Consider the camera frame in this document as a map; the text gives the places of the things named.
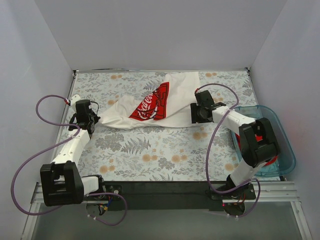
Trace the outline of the white t-shirt red print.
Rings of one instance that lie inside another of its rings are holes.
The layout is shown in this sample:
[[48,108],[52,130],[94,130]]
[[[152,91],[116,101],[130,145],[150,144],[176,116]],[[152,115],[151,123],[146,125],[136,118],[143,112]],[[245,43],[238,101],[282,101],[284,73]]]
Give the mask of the white t-shirt red print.
[[197,71],[168,73],[164,81],[143,100],[124,95],[100,114],[99,123],[114,129],[140,127],[188,128],[192,126],[190,104],[200,87]]

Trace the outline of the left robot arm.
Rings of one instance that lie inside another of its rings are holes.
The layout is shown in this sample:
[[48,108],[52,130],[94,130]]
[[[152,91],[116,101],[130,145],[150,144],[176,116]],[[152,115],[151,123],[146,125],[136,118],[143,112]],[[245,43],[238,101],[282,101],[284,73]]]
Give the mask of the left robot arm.
[[69,105],[74,110],[68,127],[71,140],[63,144],[51,163],[40,168],[43,199],[48,207],[80,204],[89,194],[95,200],[106,196],[101,175],[81,177],[77,168],[100,119],[91,104],[92,101],[82,99],[79,95],[70,99]]

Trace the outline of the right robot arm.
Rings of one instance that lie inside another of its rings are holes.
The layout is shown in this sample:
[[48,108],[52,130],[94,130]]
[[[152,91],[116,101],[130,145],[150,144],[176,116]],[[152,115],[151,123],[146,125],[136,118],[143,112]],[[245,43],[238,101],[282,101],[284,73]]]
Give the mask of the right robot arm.
[[[280,153],[280,146],[271,122],[265,117],[256,119],[245,116],[225,103],[214,102],[208,90],[199,92],[197,89],[194,95],[196,103],[190,105],[191,122],[193,124],[217,123],[205,158],[205,175],[209,189],[215,194],[228,195],[232,199],[237,199],[243,195],[245,187],[251,183],[254,175]],[[210,181],[209,156],[220,126],[239,136],[242,160],[227,177],[225,185],[216,189]]]

